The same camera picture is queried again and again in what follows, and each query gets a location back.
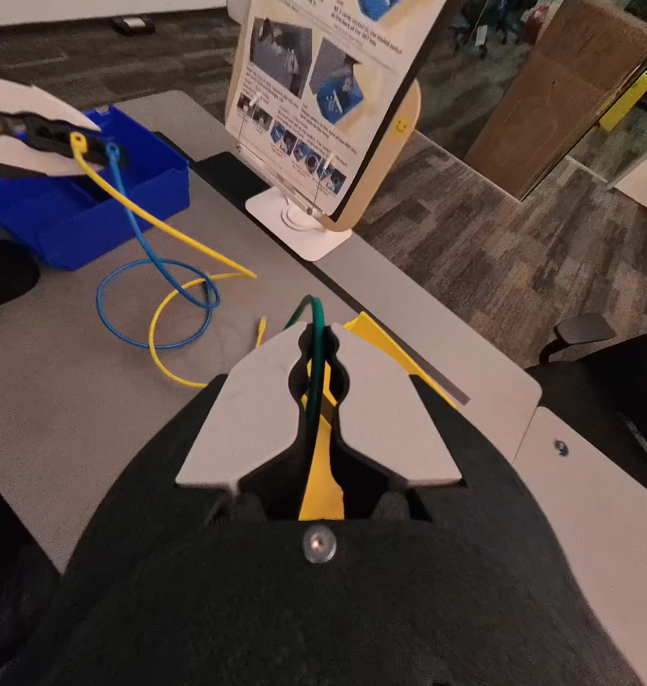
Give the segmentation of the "brown wooden cabinet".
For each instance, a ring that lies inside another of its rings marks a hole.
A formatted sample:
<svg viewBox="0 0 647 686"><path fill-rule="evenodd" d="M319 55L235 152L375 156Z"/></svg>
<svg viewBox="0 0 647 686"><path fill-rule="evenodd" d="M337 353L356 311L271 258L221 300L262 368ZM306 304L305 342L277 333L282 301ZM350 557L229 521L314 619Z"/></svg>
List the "brown wooden cabinet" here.
<svg viewBox="0 0 647 686"><path fill-rule="evenodd" d="M464 163L524 200L647 63L647 21L611 1L563 1Z"/></svg>

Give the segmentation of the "black round object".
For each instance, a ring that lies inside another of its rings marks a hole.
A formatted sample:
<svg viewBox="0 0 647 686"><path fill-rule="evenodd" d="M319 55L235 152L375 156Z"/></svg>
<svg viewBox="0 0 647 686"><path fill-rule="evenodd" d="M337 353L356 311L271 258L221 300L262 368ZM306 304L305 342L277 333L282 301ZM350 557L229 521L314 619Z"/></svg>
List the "black round object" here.
<svg viewBox="0 0 647 686"><path fill-rule="evenodd" d="M0 239L0 306L32 290L40 276L39 265L25 246Z"/></svg>

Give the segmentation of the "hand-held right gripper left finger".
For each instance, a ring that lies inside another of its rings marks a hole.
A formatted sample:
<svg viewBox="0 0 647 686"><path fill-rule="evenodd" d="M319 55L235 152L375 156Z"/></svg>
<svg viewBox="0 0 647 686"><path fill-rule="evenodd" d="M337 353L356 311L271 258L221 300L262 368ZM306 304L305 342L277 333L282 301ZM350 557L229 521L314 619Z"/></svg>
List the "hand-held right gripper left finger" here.
<svg viewBox="0 0 647 686"><path fill-rule="evenodd" d="M316 444L308 395L313 326L298 322L226 376L174 484L256 496L272 519L299 519Z"/></svg>

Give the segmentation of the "instruction poster stand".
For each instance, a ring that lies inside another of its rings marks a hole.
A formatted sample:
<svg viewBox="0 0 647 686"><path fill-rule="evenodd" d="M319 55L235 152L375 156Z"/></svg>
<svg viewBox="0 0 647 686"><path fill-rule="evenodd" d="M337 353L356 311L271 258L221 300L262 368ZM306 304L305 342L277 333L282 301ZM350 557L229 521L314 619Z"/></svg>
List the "instruction poster stand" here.
<svg viewBox="0 0 647 686"><path fill-rule="evenodd" d="M417 72L459 1L252 1L225 109L267 185L250 215L308 262L352 236L416 128ZM410 120L404 136L398 116Z"/></svg>

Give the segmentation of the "blue plastic bin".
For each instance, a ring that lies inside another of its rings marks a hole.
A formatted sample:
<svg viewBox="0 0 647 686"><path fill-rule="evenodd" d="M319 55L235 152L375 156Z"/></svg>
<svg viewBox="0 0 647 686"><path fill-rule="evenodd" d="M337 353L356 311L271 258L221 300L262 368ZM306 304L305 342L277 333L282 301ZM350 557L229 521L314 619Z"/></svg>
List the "blue plastic bin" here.
<svg viewBox="0 0 647 686"><path fill-rule="evenodd" d="M119 145L130 200L159 219L189 207L189 168L181 154L114 106L85 114ZM124 207L87 176L0 178L0 226L62 270L77 270L134 237Z"/></svg>

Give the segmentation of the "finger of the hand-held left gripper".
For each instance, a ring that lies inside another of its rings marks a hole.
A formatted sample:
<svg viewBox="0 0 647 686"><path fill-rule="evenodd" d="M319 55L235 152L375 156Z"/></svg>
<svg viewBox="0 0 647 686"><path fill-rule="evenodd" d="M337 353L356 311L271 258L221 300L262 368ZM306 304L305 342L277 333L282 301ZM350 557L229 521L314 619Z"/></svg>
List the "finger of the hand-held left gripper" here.
<svg viewBox="0 0 647 686"><path fill-rule="evenodd" d="M37 116L53 122L65 122L77 129L99 133L100 127L85 114L35 85L25 85L0 78L0 115L22 118Z"/></svg>
<svg viewBox="0 0 647 686"><path fill-rule="evenodd" d="M48 177L85 175L73 157L36 150L19 138L9 135L0 135L0 164L13 170L19 169Z"/></svg>

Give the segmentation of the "black mesh office chair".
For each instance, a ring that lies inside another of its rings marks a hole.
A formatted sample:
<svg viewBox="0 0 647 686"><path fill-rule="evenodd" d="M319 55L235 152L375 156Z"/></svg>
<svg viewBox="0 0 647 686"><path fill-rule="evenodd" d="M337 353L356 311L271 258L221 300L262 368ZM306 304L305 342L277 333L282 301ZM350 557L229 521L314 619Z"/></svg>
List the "black mesh office chair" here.
<svg viewBox="0 0 647 686"><path fill-rule="evenodd" d="M574 361L552 361L570 347L606 342L616 332L600 313L568 318L526 369L545 407L647 490L647 333Z"/></svg>

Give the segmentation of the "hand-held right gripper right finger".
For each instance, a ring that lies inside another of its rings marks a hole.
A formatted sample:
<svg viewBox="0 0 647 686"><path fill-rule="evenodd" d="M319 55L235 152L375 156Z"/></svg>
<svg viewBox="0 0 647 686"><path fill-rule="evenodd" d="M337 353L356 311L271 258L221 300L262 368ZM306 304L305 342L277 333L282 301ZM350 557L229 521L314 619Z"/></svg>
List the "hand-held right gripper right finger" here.
<svg viewBox="0 0 647 686"><path fill-rule="evenodd" d="M342 324L326 328L325 345L330 465L345 519L371 518L386 493L459 484L462 473L418 393L422 379Z"/></svg>

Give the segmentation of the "black network switch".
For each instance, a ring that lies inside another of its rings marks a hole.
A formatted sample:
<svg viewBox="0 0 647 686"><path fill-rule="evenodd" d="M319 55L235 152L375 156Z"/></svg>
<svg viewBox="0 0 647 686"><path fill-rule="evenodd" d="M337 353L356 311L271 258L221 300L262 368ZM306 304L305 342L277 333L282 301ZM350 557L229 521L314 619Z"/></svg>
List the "black network switch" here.
<svg viewBox="0 0 647 686"><path fill-rule="evenodd" d="M109 142L98 130L88 130L65 121L51 121L38 115L23 118L26 141L31 148L42 152L53 152L62 157L74 159L71 148L71 134L81 134L85 138L87 150L82 153L91 165L108 165L106 147Z"/></svg>

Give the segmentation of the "yellow plastic bin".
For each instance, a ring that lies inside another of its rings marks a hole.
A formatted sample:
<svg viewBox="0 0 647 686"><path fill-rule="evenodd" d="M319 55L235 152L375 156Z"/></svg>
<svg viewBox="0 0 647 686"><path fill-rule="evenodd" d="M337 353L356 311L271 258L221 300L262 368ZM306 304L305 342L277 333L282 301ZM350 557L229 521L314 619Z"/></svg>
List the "yellow plastic bin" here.
<svg viewBox="0 0 647 686"><path fill-rule="evenodd" d="M404 348L369 313L361 312L352 321L344 324L344 328L383 351L387 356L394 359L398 365L403 367L406 373L417 375L452 408L456 409L457 406L451 397L443 391L431 376L414 361ZM330 373L330 367L326 365L319 428L308 484L299 515L301 521L317 519L342 520L345 518L343 490L333 478L329 464L332 415L336 406L336 400L329 389Z"/></svg>

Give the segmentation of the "yellow strip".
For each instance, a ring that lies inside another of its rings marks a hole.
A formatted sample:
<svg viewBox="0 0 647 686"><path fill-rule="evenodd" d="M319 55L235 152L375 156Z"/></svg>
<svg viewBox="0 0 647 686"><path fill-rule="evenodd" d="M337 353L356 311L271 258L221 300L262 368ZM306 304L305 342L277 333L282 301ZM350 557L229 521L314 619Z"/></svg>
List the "yellow strip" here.
<svg viewBox="0 0 647 686"><path fill-rule="evenodd" d="M647 93L647 69L619 96L607 112L598 120L597 126L610 133Z"/></svg>

